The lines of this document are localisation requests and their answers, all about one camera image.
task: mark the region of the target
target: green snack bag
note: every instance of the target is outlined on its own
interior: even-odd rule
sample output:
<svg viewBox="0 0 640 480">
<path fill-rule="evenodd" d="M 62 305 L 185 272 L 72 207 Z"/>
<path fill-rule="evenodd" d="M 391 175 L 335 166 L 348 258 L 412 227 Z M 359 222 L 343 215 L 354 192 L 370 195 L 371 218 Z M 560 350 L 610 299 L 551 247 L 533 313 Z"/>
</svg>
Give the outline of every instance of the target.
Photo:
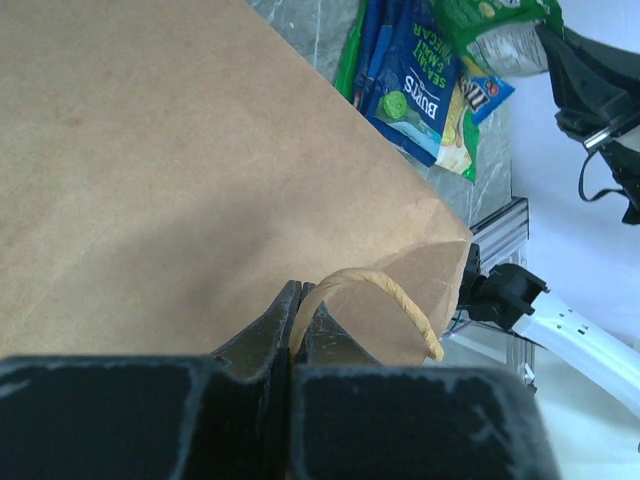
<svg viewBox="0 0 640 480">
<path fill-rule="evenodd" d="M 548 70 L 535 31 L 563 35 L 557 0 L 431 0 L 434 14 L 472 77 L 523 77 Z"/>
<path fill-rule="evenodd" d="M 356 75 L 356 64 L 358 62 L 358 51 L 360 50 L 360 38 L 362 35 L 362 24 L 364 14 L 367 11 L 367 0 L 360 0 L 358 18 L 355 25 L 349 30 L 347 42 L 344 45 L 338 75 L 333 86 L 346 98 L 349 103 L 353 102 L 353 79 Z"/>
</svg>

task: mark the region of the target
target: white wall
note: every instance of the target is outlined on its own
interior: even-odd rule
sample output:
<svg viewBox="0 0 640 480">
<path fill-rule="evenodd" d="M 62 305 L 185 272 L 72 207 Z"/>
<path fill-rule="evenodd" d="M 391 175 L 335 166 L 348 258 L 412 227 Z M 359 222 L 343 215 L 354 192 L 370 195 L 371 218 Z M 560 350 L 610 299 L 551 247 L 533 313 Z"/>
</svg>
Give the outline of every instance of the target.
<svg viewBox="0 0 640 480">
<path fill-rule="evenodd" d="M 640 1 L 560 3 L 569 28 L 640 53 Z M 556 126 L 548 75 L 512 83 L 514 194 L 531 202 L 528 268 L 585 317 L 640 338 L 640 226 L 622 225 L 627 203 L 618 195 L 591 204 L 578 198 L 586 154 Z M 587 195 L 615 185 L 599 156 L 586 179 Z"/>
</svg>

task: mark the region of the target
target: gray countertop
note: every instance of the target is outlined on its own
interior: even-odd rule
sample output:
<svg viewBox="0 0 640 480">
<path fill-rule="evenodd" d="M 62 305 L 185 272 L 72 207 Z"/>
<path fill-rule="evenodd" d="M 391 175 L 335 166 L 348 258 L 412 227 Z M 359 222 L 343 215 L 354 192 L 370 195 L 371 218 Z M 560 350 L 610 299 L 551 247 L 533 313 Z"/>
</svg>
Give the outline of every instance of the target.
<svg viewBox="0 0 640 480">
<path fill-rule="evenodd" d="M 329 82 L 355 22 L 359 0 L 249 0 L 251 6 Z M 409 159 L 458 216 L 473 225 L 511 200 L 508 105 L 481 125 L 475 186 Z"/>
</svg>

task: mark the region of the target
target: white floor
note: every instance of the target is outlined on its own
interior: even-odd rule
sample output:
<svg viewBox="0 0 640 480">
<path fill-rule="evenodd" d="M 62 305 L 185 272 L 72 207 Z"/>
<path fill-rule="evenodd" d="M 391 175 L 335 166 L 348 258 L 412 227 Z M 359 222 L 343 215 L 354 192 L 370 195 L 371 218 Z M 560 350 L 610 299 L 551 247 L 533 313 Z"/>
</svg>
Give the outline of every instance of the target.
<svg viewBox="0 0 640 480">
<path fill-rule="evenodd" d="M 501 333 L 470 327 L 444 342 L 443 363 L 504 365 L 505 342 Z M 640 419 L 580 372 L 540 348 L 535 374 L 536 400 L 562 477 L 640 479 Z"/>
</svg>

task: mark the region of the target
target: green circle on snack bag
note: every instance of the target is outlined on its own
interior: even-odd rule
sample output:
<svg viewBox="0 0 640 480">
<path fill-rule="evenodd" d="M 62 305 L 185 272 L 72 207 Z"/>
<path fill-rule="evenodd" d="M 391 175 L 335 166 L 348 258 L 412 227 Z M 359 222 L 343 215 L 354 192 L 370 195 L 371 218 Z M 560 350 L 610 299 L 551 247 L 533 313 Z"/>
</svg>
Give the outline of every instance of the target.
<svg viewBox="0 0 640 480">
<path fill-rule="evenodd" d="M 382 98 L 382 108 L 384 113 L 393 120 L 398 120 L 407 113 L 407 99 L 399 91 L 389 92 Z"/>
</svg>

